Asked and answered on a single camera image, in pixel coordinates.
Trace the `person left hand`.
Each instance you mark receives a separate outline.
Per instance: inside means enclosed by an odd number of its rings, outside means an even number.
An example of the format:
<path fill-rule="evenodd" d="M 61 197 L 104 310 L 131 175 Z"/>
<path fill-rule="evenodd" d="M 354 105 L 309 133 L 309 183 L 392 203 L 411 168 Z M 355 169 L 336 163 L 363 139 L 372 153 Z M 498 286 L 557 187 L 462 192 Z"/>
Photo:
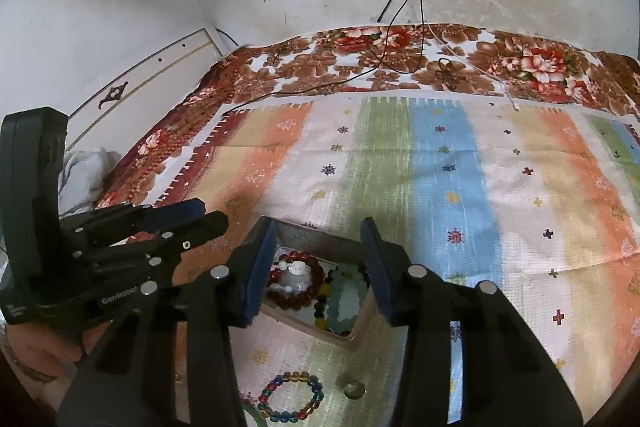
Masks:
<path fill-rule="evenodd" d="M 40 323 L 3 323 L 1 350 L 14 369 L 25 376 L 63 378 L 65 366 L 79 362 L 110 325 L 106 322 L 87 329 L 79 337 L 66 337 Z"/>

